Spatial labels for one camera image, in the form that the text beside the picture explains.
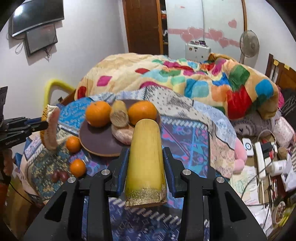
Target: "pink plush toy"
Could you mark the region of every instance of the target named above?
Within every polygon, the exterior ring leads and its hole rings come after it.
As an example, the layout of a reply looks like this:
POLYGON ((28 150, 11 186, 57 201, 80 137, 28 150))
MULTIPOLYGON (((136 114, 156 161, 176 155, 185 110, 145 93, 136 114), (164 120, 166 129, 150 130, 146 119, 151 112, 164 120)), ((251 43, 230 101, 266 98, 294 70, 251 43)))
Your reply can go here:
POLYGON ((240 173, 244 169, 244 164, 247 160, 247 151, 243 143, 236 138, 234 147, 234 169, 233 173, 240 173))

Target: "white bottle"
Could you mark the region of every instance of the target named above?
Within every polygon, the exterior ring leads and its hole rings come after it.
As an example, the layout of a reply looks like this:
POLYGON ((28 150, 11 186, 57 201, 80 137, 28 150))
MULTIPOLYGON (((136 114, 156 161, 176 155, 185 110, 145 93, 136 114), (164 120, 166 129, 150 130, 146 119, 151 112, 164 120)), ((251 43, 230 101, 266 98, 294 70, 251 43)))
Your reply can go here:
POLYGON ((287 165, 287 160, 280 160, 280 161, 274 161, 270 165, 269 168, 267 168, 267 172, 270 174, 270 176, 279 176, 283 173, 283 170, 285 169, 287 165))

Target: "orange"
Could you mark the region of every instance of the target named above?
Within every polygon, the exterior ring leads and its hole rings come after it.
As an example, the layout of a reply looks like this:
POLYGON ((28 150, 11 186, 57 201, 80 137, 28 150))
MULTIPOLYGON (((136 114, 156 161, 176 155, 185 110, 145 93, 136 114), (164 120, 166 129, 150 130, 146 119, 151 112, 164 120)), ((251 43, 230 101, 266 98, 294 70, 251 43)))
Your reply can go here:
POLYGON ((75 177, 81 177, 83 174, 86 172, 86 166, 84 161, 81 159, 75 159, 71 164, 70 164, 70 172, 75 176, 75 177))
POLYGON ((105 101, 91 103, 85 111, 87 122, 93 127, 103 127, 110 121, 111 106, 105 101))
POLYGON ((132 125, 142 119, 156 120, 157 110, 151 102, 147 100, 138 101, 128 109, 128 117, 132 125))
POLYGON ((79 138, 75 136, 69 137, 66 141, 66 147, 71 153, 79 152, 81 149, 79 138))

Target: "wooden headboard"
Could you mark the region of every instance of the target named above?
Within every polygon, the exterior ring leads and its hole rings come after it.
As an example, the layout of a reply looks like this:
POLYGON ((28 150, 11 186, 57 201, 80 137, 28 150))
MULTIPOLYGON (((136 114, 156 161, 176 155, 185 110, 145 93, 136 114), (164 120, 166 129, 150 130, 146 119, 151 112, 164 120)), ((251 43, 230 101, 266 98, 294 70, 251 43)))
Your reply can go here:
POLYGON ((296 90, 296 71, 274 59, 272 54, 269 54, 265 75, 272 81, 276 78, 275 83, 281 89, 291 88, 296 90))

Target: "wooden door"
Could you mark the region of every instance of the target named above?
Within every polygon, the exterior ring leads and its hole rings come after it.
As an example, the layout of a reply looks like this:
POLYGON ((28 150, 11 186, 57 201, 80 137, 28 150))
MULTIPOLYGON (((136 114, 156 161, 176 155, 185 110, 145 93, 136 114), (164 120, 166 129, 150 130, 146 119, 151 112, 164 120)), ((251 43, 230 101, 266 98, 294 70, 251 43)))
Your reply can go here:
POLYGON ((129 52, 162 54, 159 0, 123 0, 123 8, 129 52))

